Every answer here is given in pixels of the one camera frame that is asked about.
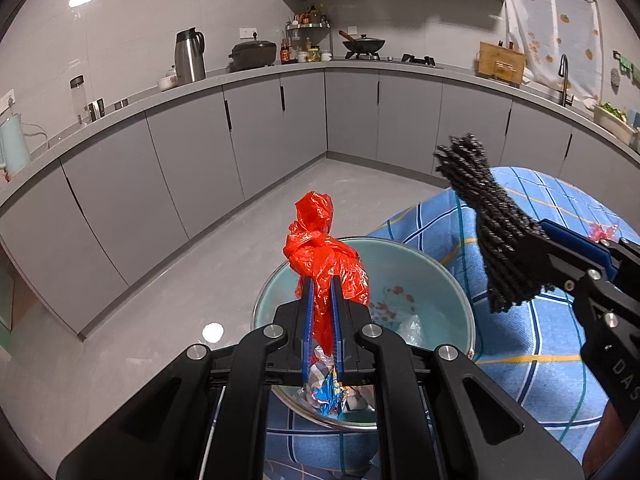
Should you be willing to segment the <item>person's right hand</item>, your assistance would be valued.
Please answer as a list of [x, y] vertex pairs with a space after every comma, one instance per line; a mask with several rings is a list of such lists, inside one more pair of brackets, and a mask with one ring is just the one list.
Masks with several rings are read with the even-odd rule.
[[582, 469], [586, 476], [594, 474], [614, 453], [627, 430], [620, 421], [611, 402], [605, 405], [598, 429], [592, 436], [584, 457]]

